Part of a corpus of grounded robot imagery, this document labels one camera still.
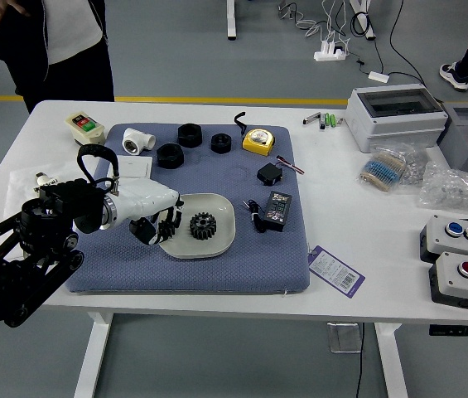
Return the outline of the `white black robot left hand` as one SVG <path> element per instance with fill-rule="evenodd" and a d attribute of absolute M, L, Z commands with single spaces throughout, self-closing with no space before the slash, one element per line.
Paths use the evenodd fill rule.
<path fill-rule="evenodd" d="M 123 178 L 104 197 L 101 229 L 129 221 L 129 230 L 145 245 L 173 237 L 181 224 L 184 202 L 179 192 L 150 178 Z"/>

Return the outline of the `person's right hand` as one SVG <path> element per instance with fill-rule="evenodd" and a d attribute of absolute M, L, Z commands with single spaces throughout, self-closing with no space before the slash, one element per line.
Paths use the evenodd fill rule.
<path fill-rule="evenodd" d="M 0 0 L 0 22 L 5 16 L 9 7 L 12 7 L 19 14 L 29 17 L 30 13 L 16 0 Z"/>

